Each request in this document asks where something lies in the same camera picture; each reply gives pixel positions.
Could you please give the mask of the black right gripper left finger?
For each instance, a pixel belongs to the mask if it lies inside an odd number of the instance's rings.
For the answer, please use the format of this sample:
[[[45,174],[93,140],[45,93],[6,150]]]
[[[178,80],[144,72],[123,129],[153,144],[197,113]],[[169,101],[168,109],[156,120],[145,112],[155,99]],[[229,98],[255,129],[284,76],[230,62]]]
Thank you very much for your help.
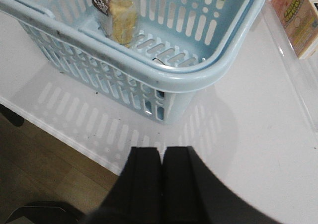
[[[132,147],[116,183],[83,224],[159,224],[161,159],[156,148]]]

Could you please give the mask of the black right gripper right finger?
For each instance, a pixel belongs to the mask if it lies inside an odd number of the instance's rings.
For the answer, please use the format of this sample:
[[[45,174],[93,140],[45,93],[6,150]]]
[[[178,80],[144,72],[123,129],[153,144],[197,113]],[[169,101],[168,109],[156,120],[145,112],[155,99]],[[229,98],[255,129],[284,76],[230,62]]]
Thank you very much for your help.
[[[168,147],[163,157],[165,224],[275,224],[206,166],[193,147]]]

